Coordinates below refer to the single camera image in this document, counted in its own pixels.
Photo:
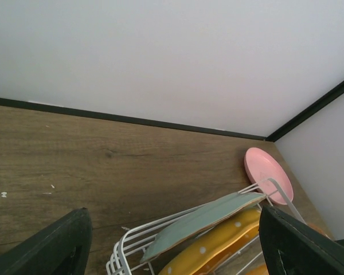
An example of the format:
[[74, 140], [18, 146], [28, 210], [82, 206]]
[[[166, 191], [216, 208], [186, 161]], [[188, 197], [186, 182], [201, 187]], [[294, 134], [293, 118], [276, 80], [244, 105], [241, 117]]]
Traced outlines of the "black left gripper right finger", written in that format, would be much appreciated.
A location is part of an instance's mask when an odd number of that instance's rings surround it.
[[263, 207], [259, 238], [269, 274], [344, 274], [344, 239], [333, 241], [277, 207]]

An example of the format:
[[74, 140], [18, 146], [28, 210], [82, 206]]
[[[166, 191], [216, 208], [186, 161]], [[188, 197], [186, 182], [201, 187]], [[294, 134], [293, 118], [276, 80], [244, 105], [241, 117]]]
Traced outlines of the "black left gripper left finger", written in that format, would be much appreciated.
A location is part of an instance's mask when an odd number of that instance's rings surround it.
[[69, 212], [0, 256], [0, 274], [84, 274], [92, 243], [88, 209]]

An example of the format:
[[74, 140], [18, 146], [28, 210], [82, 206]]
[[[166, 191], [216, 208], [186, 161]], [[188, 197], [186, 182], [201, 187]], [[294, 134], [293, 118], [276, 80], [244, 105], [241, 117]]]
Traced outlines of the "orange dotted plate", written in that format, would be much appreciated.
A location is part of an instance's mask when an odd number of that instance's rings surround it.
[[258, 235], [260, 214], [250, 208], [223, 221], [180, 252], [159, 274], [209, 274]]

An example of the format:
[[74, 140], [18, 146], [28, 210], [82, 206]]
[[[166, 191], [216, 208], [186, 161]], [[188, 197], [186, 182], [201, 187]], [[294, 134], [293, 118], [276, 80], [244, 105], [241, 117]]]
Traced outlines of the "pink bear plate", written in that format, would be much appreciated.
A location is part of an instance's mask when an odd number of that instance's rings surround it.
[[251, 183], [258, 183], [259, 189], [269, 195], [269, 199], [273, 203], [287, 205], [276, 186], [268, 178], [276, 180], [289, 201], [293, 201], [294, 191], [289, 177], [269, 153], [257, 147], [247, 149], [244, 156], [244, 167]]

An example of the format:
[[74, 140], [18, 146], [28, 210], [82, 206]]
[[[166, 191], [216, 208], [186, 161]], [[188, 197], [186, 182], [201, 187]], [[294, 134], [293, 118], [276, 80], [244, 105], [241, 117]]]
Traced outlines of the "green floral plate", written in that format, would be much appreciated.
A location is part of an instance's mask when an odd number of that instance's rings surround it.
[[140, 263], [154, 259], [189, 237], [219, 224], [263, 199], [265, 195], [260, 192], [234, 192], [201, 206], [160, 231], [146, 249]]

